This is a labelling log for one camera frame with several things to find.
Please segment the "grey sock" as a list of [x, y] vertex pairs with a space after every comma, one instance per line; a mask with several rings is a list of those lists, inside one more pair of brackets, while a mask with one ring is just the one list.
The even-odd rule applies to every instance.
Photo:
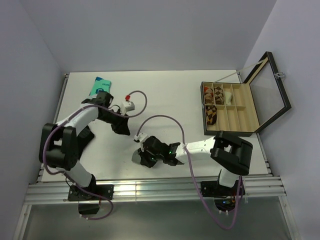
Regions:
[[132, 157], [131, 157], [131, 161], [134, 163], [134, 164], [137, 164], [137, 165], [140, 165], [141, 164], [141, 156], [140, 156], [140, 148], [138, 148], [137, 150], [135, 150], [132, 154]]

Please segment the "cream yellow sock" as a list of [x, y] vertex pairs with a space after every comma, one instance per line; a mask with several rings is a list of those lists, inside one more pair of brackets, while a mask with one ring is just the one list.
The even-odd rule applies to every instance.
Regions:
[[228, 92], [228, 91], [225, 91], [224, 92], [224, 103], [227, 105], [227, 106], [230, 106], [231, 103], [232, 103], [232, 98], [233, 98], [233, 95], [231, 92]]

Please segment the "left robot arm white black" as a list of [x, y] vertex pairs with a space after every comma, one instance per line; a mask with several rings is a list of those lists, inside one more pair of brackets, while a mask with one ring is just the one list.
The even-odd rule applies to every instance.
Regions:
[[57, 123], [47, 123], [42, 128], [39, 160], [50, 175], [63, 174], [75, 183], [79, 194], [86, 200], [96, 197], [96, 178], [80, 163], [84, 148], [95, 137], [89, 124], [100, 120], [111, 125], [118, 135], [130, 135], [127, 112], [135, 109], [127, 96], [118, 110], [110, 109], [113, 96], [100, 91], [81, 102], [78, 110]]

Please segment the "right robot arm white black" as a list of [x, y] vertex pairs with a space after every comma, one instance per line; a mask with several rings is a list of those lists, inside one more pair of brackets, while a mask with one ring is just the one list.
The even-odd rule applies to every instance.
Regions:
[[134, 137], [140, 144], [137, 150], [138, 163], [152, 168], [157, 162], [175, 167], [191, 160], [215, 161], [219, 175], [217, 191], [222, 195], [229, 194], [240, 176], [247, 176], [250, 171], [253, 145], [238, 136], [219, 131], [216, 136], [206, 140], [166, 144], [155, 136], [140, 133]]

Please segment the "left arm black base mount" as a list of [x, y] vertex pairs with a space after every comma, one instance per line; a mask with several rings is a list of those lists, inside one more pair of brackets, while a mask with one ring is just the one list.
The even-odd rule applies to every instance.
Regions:
[[[102, 219], [108, 217], [114, 210], [112, 203], [114, 194], [113, 184], [98, 184], [93, 191], [79, 189], [77, 186], [72, 185], [69, 187], [68, 202], [78, 203], [78, 213], [82, 217], [87, 217], [90, 220]], [[110, 203], [110, 210], [106, 216], [95, 217], [102, 207], [102, 201]]]

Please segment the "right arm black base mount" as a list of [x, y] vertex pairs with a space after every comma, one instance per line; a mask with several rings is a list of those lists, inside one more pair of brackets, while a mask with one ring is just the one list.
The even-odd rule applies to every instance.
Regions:
[[230, 212], [236, 206], [238, 180], [232, 188], [218, 184], [218, 181], [201, 181], [200, 192], [204, 198], [214, 198], [216, 208], [222, 212]]

